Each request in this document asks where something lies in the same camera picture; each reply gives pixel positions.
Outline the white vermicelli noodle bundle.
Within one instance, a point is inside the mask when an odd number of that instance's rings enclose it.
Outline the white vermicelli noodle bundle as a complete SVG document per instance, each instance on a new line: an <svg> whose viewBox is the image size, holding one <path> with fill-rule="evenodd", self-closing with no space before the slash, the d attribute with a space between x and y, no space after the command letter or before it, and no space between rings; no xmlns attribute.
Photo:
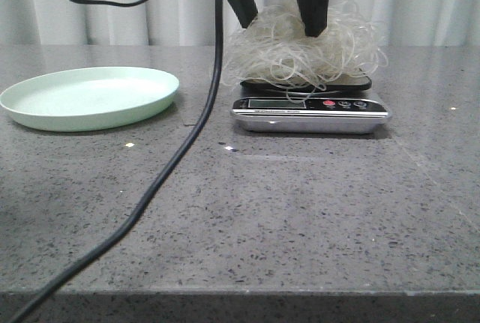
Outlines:
<svg viewBox="0 0 480 323"><path fill-rule="evenodd" d="M308 37L304 29L296 0L265 7L229 37L221 82L284 94L366 89L370 76L388 64L378 25L354 2L329 7L319 36Z"/></svg>

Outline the black silver kitchen scale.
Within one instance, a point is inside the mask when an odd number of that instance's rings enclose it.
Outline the black silver kitchen scale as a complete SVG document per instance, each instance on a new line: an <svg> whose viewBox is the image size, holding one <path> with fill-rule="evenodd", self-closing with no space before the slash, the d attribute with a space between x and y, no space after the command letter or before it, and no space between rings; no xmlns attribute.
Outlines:
<svg viewBox="0 0 480 323"><path fill-rule="evenodd" d="M312 85L279 88L244 81L231 114L245 130L279 133L366 134L391 111L371 89L370 77L341 76L322 91Z"/></svg>

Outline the white pleated curtain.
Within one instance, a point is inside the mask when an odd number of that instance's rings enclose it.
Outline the white pleated curtain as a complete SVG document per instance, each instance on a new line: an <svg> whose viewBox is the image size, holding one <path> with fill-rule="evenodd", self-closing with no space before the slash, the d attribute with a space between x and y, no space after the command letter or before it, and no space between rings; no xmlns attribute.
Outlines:
<svg viewBox="0 0 480 323"><path fill-rule="evenodd" d="M206 46L213 41L214 0L111 0L124 7L68 0L1 0L1 42ZM354 1L378 22L386 45L476 46L479 0Z"/></svg>

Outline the light green round plate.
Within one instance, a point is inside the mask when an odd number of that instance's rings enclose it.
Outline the light green round plate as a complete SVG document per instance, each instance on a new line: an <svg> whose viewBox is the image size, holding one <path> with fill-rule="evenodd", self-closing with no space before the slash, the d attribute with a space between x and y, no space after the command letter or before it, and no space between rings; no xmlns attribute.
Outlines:
<svg viewBox="0 0 480 323"><path fill-rule="evenodd" d="M53 132L84 132L133 124L174 101L179 79L144 67L87 67L19 82L1 94L17 123Z"/></svg>

